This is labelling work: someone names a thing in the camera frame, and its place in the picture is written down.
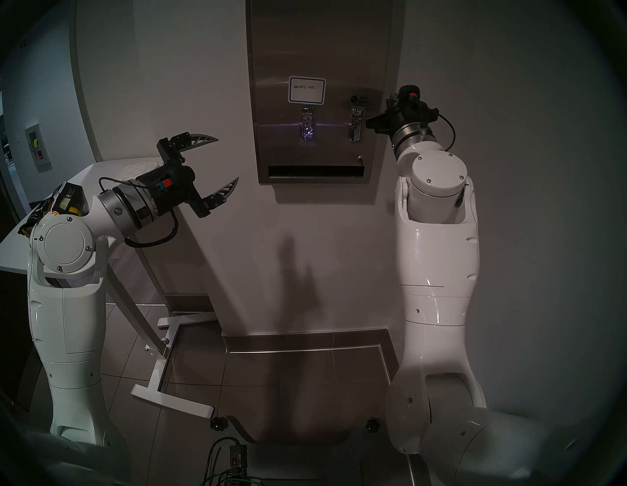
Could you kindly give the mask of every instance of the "sticker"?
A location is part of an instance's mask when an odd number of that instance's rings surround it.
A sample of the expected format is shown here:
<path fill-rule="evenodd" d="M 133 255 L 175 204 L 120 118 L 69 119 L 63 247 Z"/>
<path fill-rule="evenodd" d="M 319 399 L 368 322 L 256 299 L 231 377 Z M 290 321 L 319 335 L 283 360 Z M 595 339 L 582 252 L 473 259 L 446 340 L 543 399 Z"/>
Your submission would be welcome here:
<path fill-rule="evenodd" d="M 357 96 L 357 95 L 353 95 L 350 97 L 350 102 L 351 103 L 359 103 L 362 105 L 366 105 L 370 102 L 370 100 L 368 99 L 367 96 Z"/>
<path fill-rule="evenodd" d="M 324 90 L 327 82 L 324 78 L 302 78 L 290 76 L 290 90 L 287 100 L 290 103 L 305 105 L 324 104 Z"/>

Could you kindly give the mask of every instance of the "paper label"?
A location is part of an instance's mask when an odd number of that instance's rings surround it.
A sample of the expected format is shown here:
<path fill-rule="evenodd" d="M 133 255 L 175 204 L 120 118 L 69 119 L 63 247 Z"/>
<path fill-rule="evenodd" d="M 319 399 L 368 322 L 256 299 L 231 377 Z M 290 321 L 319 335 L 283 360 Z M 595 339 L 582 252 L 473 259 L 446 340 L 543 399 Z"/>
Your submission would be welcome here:
<path fill-rule="evenodd" d="M 290 103 L 322 105 L 324 104 L 324 90 L 326 84 L 324 78 L 290 76 L 290 90 L 287 100 Z"/>

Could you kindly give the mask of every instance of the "cable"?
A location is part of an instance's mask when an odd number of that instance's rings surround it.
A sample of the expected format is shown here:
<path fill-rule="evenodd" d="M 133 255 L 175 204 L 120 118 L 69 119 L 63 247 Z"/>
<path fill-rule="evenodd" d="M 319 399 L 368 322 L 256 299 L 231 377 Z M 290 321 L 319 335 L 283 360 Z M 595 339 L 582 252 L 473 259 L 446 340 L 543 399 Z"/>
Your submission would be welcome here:
<path fill-rule="evenodd" d="M 262 484 L 262 483 L 258 483 L 257 481 L 252 481 L 252 480 L 250 480 L 250 479 L 246 479 L 246 478 L 238 478 L 237 476 L 228 476 L 228 477 L 227 477 L 227 476 L 225 476 L 225 477 L 222 477 L 222 478 L 220 479 L 220 481 L 218 481 L 218 484 L 216 484 L 216 486 L 219 486 L 219 485 L 220 485 L 220 483 L 221 483 L 222 481 L 228 481 L 228 480 L 233 480 L 233 481 L 244 481 L 244 482 L 246 482 L 246 483 L 254 484 L 254 485 L 256 485 L 256 486 L 263 486 L 263 484 Z"/>
<path fill-rule="evenodd" d="M 100 186 L 100 189 L 102 189 L 102 193 L 105 192 L 105 188 L 102 187 L 102 181 L 119 182 L 120 184 L 124 184 L 125 186 L 133 186 L 134 188 L 148 189 L 146 186 L 140 186 L 139 184 L 133 184 L 130 181 L 119 181 L 118 179 L 112 179 L 111 177 L 101 177 L 100 179 L 98 179 L 98 185 Z"/>
<path fill-rule="evenodd" d="M 174 213 L 172 213 L 172 217 L 174 218 L 174 221 L 176 221 L 176 217 L 174 216 Z M 213 452 L 213 448 L 214 448 L 214 447 L 215 447 L 218 443 L 222 442 L 223 440 L 227 440 L 227 439 L 232 440 L 233 442 L 235 442 L 235 444 L 236 444 L 236 445 L 240 445 L 240 441 L 239 441 L 239 440 L 237 440 L 235 437 L 221 437 L 221 438 L 219 438 L 218 440 L 216 440 L 216 441 L 215 441 L 215 442 L 211 445 L 211 448 L 209 449 L 209 455 L 207 456 L 207 465 L 206 465 L 206 466 L 205 466 L 205 468 L 204 468 L 203 486 L 205 485 L 205 483 L 207 482 L 207 480 L 208 480 L 208 479 L 210 479 L 210 478 L 207 478 L 207 474 L 208 474 L 208 472 L 209 472 L 209 464 L 211 464 L 211 453 Z"/>
<path fill-rule="evenodd" d="M 216 472 L 216 464 L 218 463 L 218 457 L 220 456 L 220 451 L 222 450 L 221 447 L 218 447 L 218 451 L 216 452 L 216 457 L 213 460 L 213 466 L 211 466 L 211 472 L 209 473 L 210 476 L 213 476 Z"/>
<path fill-rule="evenodd" d="M 223 474 L 214 474 L 213 476 L 209 476 L 207 479 L 205 479 L 203 482 L 201 482 L 201 483 L 197 484 L 196 486 L 206 486 L 206 484 L 205 484 L 205 483 L 206 483 L 209 479 L 213 479 L 213 478 L 216 478 L 216 477 L 222 477 L 222 476 L 224 476 L 224 475 L 223 475 Z"/>
<path fill-rule="evenodd" d="M 445 152 L 448 152 L 451 147 L 453 147 L 453 144 L 455 143 L 455 129 L 453 128 L 453 125 L 451 125 L 451 122 L 449 122 L 446 117 L 442 116 L 442 113 L 438 114 L 438 116 L 443 119 L 446 123 L 448 123 L 448 126 L 451 127 L 451 130 L 453 131 L 453 141 L 451 142 L 451 144 L 448 146 L 448 148 L 445 150 Z"/>
<path fill-rule="evenodd" d="M 177 231 L 179 231 L 179 220 L 176 219 L 176 215 L 174 214 L 173 209 L 170 209 L 170 214 L 172 215 L 174 227 L 172 228 L 172 231 L 170 231 L 170 234 L 167 235 L 165 238 L 161 238 L 160 240 L 156 240 L 156 241 L 150 241 L 148 243 L 139 243 L 139 241 L 133 241 L 130 238 L 126 237 L 124 238 L 124 243 L 129 245 L 131 248 L 150 248 L 151 246 L 157 246 L 157 245 L 162 245 L 163 243 L 167 243 L 173 237 L 175 237 Z"/>

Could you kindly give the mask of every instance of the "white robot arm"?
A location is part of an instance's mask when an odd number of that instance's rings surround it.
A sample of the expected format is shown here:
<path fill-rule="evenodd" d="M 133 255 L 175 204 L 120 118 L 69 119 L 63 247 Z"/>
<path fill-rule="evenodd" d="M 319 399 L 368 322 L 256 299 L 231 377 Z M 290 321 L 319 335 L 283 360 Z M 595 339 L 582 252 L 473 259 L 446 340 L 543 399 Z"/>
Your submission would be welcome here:
<path fill-rule="evenodd" d="M 237 179 L 203 199 L 194 188 L 194 171 L 182 165 L 180 152 L 214 141 L 189 133 L 160 140 L 162 166 L 136 180 L 117 181 L 113 189 L 94 196 L 90 208 L 82 188 L 66 182 L 20 228 L 29 236 L 30 328 L 53 400 L 50 432 L 53 440 L 75 452 L 71 459 L 61 457 L 64 462 L 130 480 L 129 451 L 109 418 L 100 382 L 109 240 L 155 246 L 176 235 L 172 210 L 179 204 L 190 204 L 202 218 L 225 203 Z M 167 212 L 174 220 L 170 235 L 151 243 L 129 238 Z M 46 279 L 44 266 L 48 275 L 53 272 L 60 279 L 84 277 L 86 268 L 93 273 L 81 287 L 60 288 Z M 161 344 L 156 334 L 152 342 Z"/>
<path fill-rule="evenodd" d="M 428 124 L 438 117 L 420 101 L 418 87 L 407 85 L 390 96 L 383 114 L 366 120 L 390 137 L 399 171 L 405 346 L 387 395 L 389 436 L 400 452 L 420 453 L 447 485 L 537 483 L 550 431 L 486 409 L 466 357 L 466 312 L 479 274 L 475 188 L 466 165 L 433 137 Z M 555 461 L 567 444 L 552 451 Z"/>

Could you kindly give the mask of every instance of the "tile floor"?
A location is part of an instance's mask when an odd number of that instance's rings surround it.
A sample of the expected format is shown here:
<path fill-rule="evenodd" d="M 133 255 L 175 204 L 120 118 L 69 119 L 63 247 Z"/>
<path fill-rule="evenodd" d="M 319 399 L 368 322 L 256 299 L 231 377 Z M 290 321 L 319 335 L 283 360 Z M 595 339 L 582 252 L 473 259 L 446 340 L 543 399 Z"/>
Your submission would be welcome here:
<path fill-rule="evenodd" d="M 155 330 L 167 315 L 165 307 L 140 309 Z M 129 444 L 133 484 L 195 486 L 211 446 L 208 422 L 131 395 L 135 383 L 148 383 L 155 359 L 117 306 L 108 305 L 107 315 L 102 384 Z M 228 354 L 219 325 L 209 323 L 182 328 L 172 353 L 165 391 L 217 406 L 258 442 L 340 443 L 362 420 L 384 416 L 387 379 L 377 347 Z M 45 430 L 50 409 L 41 373 L 26 421 Z M 406 457 L 390 450 L 382 462 L 389 470 L 369 471 L 364 484 L 411 485 Z"/>

